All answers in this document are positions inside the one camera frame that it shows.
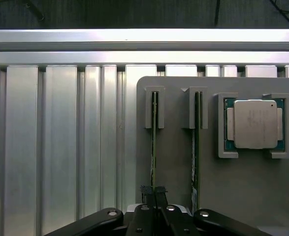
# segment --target corrugated metal wall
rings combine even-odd
[[[136,84],[148,75],[281,76],[275,66],[0,68],[0,236],[40,236],[135,203]],[[289,67],[283,71],[289,77]]]

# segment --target screw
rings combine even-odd
[[[116,213],[115,211],[110,211],[110,212],[108,213],[108,215],[114,216],[114,215],[117,215],[117,213]]]
[[[148,210],[149,208],[148,208],[148,206],[147,205],[143,205],[142,207],[141,207],[141,210]]]
[[[173,210],[175,210],[175,207],[173,207],[173,206],[167,206],[166,209],[167,209],[167,210],[170,210],[170,211],[173,211]]]
[[[208,217],[209,213],[207,213],[206,211],[201,211],[200,215],[203,216],[203,217]]]

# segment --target gray mounting board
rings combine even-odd
[[[156,185],[170,204],[191,206],[192,130],[187,124],[189,87],[207,87],[208,128],[200,131],[199,206],[253,226],[289,226],[289,159],[263,150],[238,149],[238,158],[218,157],[218,94],[262,99],[289,94],[289,78],[143,77],[137,84],[136,183],[150,184],[151,130],[145,128],[146,87],[163,86],[164,128],[157,130]],[[141,201],[140,191],[137,201]]]

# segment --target gray 3d-printed holder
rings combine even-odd
[[[158,128],[164,128],[164,103],[165,103],[165,88],[163,86],[147,86],[145,100],[145,128],[152,128],[152,93],[159,94],[158,102]]]
[[[270,156],[273,159],[289,158],[289,93],[271,93],[264,94],[263,98],[267,99],[283,99],[284,100],[284,130],[285,130],[285,149],[284,151],[269,150]]]
[[[186,91],[186,106],[187,109],[184,110],[185,117],[184,128],[195,129],[195,94],[196,92],[201,93],[201,129],[208,128],[208,103],[206,101],[207,97],[207,87],[189,87]]]

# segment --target dark background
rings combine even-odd
[[[215,27],[216,0],[32,1],[50,29]],[[277,5],[289,10],[289,0]],[[19,0],[0,2],[0,29],[39,28]],[[221,0],[217,28],[289,29],[289,23],[269,0]]]

